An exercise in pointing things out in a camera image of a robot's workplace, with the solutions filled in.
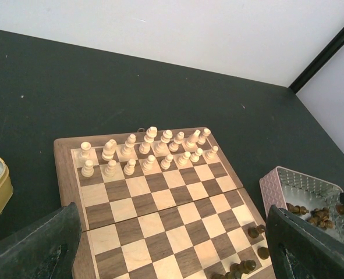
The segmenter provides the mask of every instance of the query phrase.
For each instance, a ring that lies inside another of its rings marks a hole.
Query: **black wall trim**
[[[290,89],[297,93],[299,90],[330,60],[331,57],[344,45],[344,28],[318,54],[307,68],[290,85]]]

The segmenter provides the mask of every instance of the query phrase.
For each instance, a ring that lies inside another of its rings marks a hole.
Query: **white chess piece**
[[[172,137],[173,134],[171,130],[165,130],[162,132],[160,142],[155,147],[156,153],[162,153],[164,150],[166,150],[166,144],[171,140]]]
[[[143,161],[142,168],[144,170],[151,170],[154,162],[155,162],[155,156],[150,155],[147,157],[147,159],[145,161]]]
[[[89,160],[90,159],[90,148],[91,148],[91,144],[87,141],[84,141],[82,144],[81,144],[81,152],[80,152],[80,155],[79,155],[79,159],[81,161],[86,161],[86,160]]]
[[[124,173],[127,176],[131,176],[134,173],[135,166],[136,166],[136,161],[134,159],[130,159],[129,161],[127,161],[127,164],[124,167]]]
[[[123,156],[129,156],[132,152],[132,148],[134,147],[134,144],[136,142],[136,135],[131,134],[128,136],[128,138],[126,139],[125,144],[123,145],[123,147],[121,147],[120,153]]]
[[[197,140],[197,143],[200,145],[205,144],[205,141],[207,140],[207,136],[209,136],[210,134],[211,134],[211,130],[209,130],[208,128],[204,128],[203,132],[199,136],[199,139]]]
[[[209,150],[207,152],[207,154],[205,155],[207,157],[208,160],[213,160],[216,157],[218,151],[218,146],[213,146],[211,150]]]
[[[81,174],[85,177],[91,177],[94,173],[94,163],[92,160],[86,160],[83,168],[81,169]]]
[[[194,154],[191,154],[190,160],[191,162],[196,163],[199,161],[200,156],[203,154],[203,150],[201,148],[196,149]]]
[[[178,157],[177,163],[180,166],[185,166],[187,164],[187,161],[190,159],[190,157],[191,157],[191,153],[189,151],[186,151],[184,154]]]
[[[184,132],[179,132],[169,144],[169,150],[172,152],[176,152],[178,150],[178,146],[182,143],[183,137],[185,136]]]
[[[197,140],[199,139],[200,131],[196,130],[186,141],[186,146],[192,148],[195,146]]]
[[[104,175],[108,177],[114,176],[116,164],[117,163],[115,160],[109,161],[106,168],[104,169]]]
[[[117,143],[114,139],[109,140],[103,147],[102,159],[105,161],[112,160],[116,151],[116,145]]]
[[[146,135],[143,138],[142,144],[139,146],[139,152],[141,154],[148,154],[151,148],[151,144],[154,142],[158,129],[156,127],[150,127],[146,131]]]
[[[171,167],[171,161],[173,160],[173,155],[168,154],[166,157],[161,161],[160,166],[164,170],[168,170]]]

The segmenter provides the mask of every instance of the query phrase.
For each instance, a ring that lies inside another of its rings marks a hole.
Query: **wall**
[[[344,0],[0,0],[0,29],[289,86]]]
[[[344,153],[344,46],[297,96]]]

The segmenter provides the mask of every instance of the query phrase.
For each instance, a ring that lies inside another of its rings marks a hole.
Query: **chessboard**
[[[251,259],[256,269],[243,278],[275,278],[270,258],[262,260],[257,249],[267,246],[265,236],[250,238],[247,230],[264,224],[232,166],[219,148],[214,159],[207,152],[218,146],[210,134],[204,144],[186,145],[176,152],[162,153],[155,147],[158,131],[148,154],[139,152],[145,132],[63,138],[54,142],[54,154],[62,205],[75,202],[83,233],[73,266],[74,278],[211,278],[225,274],[230,264]],[[130,134],[136,144],[129,156],[120,149]],[[104,175],[108,164],[102,159],[103,146],[110,139],[118,145],[114,154],[116,172]],[[94,174],[81,174],[80,145],[91,144]],[[198,162],[177,163],[185,151],[203,150]],[[160,167],[168,154],[168,170]],[[148,155],[156,162],[151,170],[142,163]],[[123,172],[129,159],[136,161],[134,173]]]

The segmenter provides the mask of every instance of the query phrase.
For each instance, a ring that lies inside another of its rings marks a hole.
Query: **black tabletop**
[[[0,240],[60,207],[56,138],[149,126],[209,127],[263,217],[275,166],[344,189],[343,153],[288,88],[0,31]]]

